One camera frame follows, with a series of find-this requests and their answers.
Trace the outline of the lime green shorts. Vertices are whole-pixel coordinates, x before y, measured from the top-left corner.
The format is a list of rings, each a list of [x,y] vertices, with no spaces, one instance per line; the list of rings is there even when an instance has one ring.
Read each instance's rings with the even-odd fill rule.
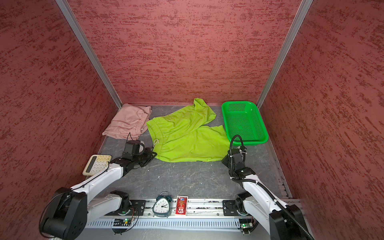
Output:
[[[221,161],[230,141],[223,126],[208,126],[216,116],[203,99],[195,98],[190,106],[149,120],[157,159],[167,163]]]

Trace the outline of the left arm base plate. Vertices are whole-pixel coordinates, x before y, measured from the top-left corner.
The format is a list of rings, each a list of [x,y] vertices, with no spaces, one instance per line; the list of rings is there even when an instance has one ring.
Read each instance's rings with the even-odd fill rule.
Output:
[[[119,216],[142,216],[146,206],[146,200],[123,201],[116,213]]]

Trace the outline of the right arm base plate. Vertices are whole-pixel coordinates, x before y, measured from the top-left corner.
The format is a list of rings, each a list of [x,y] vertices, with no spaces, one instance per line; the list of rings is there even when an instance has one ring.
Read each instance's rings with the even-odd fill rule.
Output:
[[[247,216],[240,200],[223,200],[224,216]]]

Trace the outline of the pink shorts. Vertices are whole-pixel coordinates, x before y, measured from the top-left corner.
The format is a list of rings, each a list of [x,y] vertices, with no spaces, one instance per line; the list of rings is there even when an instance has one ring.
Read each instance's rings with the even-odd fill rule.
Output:
[[[137,140],[148,130],[147,122],[151,113],[152,108],[150,106],[124,104],[102,135],[118,140],[127,138]]]

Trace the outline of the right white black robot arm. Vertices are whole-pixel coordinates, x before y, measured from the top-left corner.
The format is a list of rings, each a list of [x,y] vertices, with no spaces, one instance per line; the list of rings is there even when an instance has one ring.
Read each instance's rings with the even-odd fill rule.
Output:
[[[246,167],[245,147],[230,148],[222,163],[229,169],[230,179],[245,192],[237,195],[235,209],[251,215],[270,235],[271,240],[313,240],[302,211],[273,194],[256,173]]]

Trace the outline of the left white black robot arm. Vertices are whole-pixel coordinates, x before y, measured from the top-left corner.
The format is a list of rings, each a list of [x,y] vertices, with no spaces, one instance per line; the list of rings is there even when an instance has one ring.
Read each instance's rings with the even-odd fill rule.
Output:
[[[143,142],[127,141],[122,156],[111,160],[104,170],[71,188],[56,190],[40,217],[40,235],[47,239],[74,240],[87,224],[106,214],[136,213],[127,193],[112,191],[103,198],[97,196],[130,171],[145,167],[156,156],[153,148],[145,147]]]

